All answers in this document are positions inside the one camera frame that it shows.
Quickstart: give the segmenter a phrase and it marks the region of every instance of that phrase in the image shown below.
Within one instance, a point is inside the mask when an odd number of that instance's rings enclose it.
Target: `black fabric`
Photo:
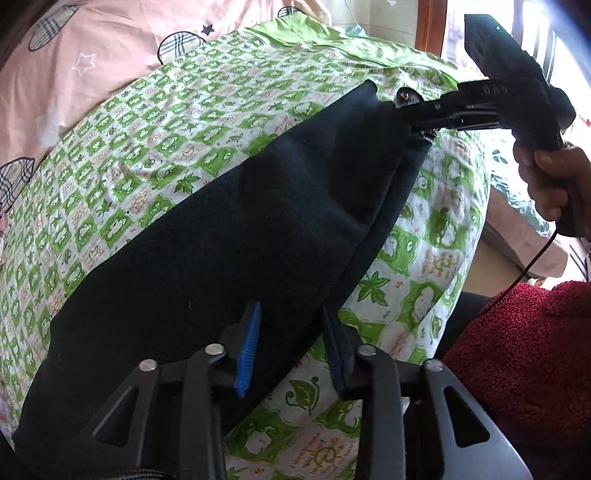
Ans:
[[[51,324],[14,434],[47,474],[141,360],[189,357],[262,304],[252,386],[228,431],[314,342],[315,312],[350,295],[392,228],[430,144],[365,82],[171,209],[95,268]]]
[[[490,301],[490,297],[478,295],[477,293],[470,293],[463,291],[457,299],[456,307],[445,324],[445,331],[443,337],[439,342],[439,346],[435,352],[434,358],[443,358],[447,351],[460,338],[462,332],[466,329],[470,320],[478,315],[484,305]]]

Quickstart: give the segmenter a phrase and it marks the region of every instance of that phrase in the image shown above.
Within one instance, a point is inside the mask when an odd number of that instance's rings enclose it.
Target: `black clip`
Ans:
[[[393,360],[322,310],[326,358],[343,400],[363,400],[356,480],[531,480],[495,423],[439,360]],[[410,408],[403,416],[403,400]]]
[[[178,480],[224,480],[218,403],[250,385],[261,305],[249,302],[220,343],[188,360],[143,360],[64,450],[54,479],[158,468]]]

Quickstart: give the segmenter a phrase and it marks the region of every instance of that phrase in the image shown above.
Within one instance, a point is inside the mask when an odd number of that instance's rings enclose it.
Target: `pink bedsheet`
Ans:
[[[0,212],[65,132],[133,80],[220,35],[316,0],[59,1],[0,71]]]

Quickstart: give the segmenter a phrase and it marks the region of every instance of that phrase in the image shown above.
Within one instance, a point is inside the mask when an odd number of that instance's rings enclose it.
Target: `metal bolt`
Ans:
[[[142,372],[151,372],[152,370],[156,370],[158,366],[158,362],[156,360],[152,360],[151,358],[147,358],[146,360],[142,360],[139,363],[139,369]]]
[[[443,370],[443,362],[441,360],[431,358],[425,362],[425,367],[431,372],[440,372]]]
[[[368,343],[364,343],[357,349],[357,352],[359,353],[359,355],[372,356],[375,355],[375,347]]]
[[[225,351],[226,349],[221,343],[210,343],[205,347],[205,353],[208,355],[220,355]]]

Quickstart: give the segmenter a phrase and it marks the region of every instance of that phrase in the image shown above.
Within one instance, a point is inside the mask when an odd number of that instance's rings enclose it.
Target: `black cord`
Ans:
[[[521,279],[523,277],[525,277],[527,275],[527,272],[530,271],[530,268],[534,265],[534,263],[536,263],[538,261],[538,259],[544,255],[544,252],[546,250],[548,250],[548,248],[550,247],[550,245],[552,245],[552,242],[554,241],[554,239],[556,238],[556,235],[558,234],[558,230],[555,230],[554,233],[552,234],[552,236],[550,237],[550,239],[546,242],[546,244],[542,247],[542,249],[535,255],[534,258],[531,259],[531,262],[527,264],[527,266],[522,270],[521,275],[519,275],[519,277],[517,277],[515,279],[515,281],[505,289],[505,291],[501,294],[500,297],[498,297],[493,303],[491,303],[487,308],[485,308],[484,310],[482,310],[478,315],[473,316],[470,320],[468,320],[468,323],[470,323],[472,320],[477,319],[478,317],[484,315],[485,313],[490,312],[493,308],[495,308],[499,302],[504,299],[511,290],[513,290],[515,288],[515,286],[521,281]]]

